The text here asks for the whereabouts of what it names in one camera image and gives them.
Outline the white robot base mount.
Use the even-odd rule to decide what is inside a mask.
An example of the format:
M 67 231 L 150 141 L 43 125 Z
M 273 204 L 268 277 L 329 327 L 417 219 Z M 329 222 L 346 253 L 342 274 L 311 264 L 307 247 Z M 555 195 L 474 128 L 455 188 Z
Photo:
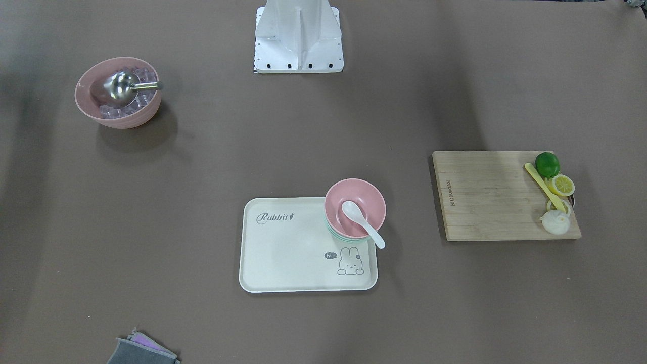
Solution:
M 267 1 L 256 10 L 254 72 L 342 72 L 340 12 L 328 1 Z

